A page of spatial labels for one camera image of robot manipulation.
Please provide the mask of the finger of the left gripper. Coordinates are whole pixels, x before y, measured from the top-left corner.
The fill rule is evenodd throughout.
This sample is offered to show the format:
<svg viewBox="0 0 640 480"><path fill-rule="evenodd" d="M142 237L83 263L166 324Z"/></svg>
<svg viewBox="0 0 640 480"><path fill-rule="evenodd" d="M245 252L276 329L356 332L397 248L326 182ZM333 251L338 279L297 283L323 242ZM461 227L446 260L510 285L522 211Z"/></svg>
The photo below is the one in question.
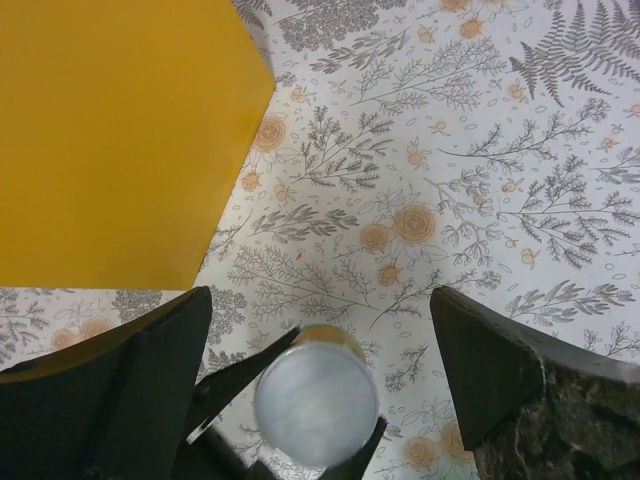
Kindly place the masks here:
<svg viewBox="0 0 640 480"><path fill-rule="evenodd" d="M351 458L341 464L327 468L319 477L319 480L359 480L362 479L369 463L378 448L386 427L387 420L379 416L373 434L367 443ZM247 473L248 480L276 480L275 475L262 461L256 461Z"/></svg>
<svg viewBox="0 0 640 480"><path fill-rule="evenodd" d="M245 387L290 347L299 333L300 328L295 327L260 353L205 376L194 388L185 420L185 441L193 443Z"/></svg>

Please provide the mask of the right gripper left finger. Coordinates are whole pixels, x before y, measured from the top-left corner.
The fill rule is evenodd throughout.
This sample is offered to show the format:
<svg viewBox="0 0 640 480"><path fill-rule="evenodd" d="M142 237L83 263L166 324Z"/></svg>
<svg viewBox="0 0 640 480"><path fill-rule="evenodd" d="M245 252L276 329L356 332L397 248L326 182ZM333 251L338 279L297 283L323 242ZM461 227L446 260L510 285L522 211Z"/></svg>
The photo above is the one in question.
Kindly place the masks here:
<svg viewBox="0 0 640 480"><path fill-rule="evenodd" d="M194 288L2 371L2 478L169 478L211 315L209 288Z"/></svg>

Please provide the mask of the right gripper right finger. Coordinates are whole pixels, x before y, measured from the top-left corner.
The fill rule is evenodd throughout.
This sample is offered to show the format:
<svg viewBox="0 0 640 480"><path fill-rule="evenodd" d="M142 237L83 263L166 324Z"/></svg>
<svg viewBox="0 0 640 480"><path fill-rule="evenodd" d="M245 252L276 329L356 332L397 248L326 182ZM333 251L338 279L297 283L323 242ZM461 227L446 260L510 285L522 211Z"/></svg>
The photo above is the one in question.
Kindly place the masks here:
<svg viewBox="0 0 640 480"><path fill-rule="evenodd" d="M639 367L449 287L430 311L463 446L482 479L636 479Z"/></svg>

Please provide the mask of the short grey can clear lid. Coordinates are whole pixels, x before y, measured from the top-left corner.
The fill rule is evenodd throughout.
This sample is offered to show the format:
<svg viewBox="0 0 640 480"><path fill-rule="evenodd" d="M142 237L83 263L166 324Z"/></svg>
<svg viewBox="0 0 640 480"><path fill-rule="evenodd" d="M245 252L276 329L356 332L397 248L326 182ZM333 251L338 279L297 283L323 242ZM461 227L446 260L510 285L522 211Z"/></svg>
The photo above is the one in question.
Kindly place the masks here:
<svg viewBox="0 0 640 480"><path fill-rule="evenodd" d="M363 350L345 330L327 324L302 328L264 370L253 407L270 447L316 468L353 457L379 417L378 392Z"/></svg>

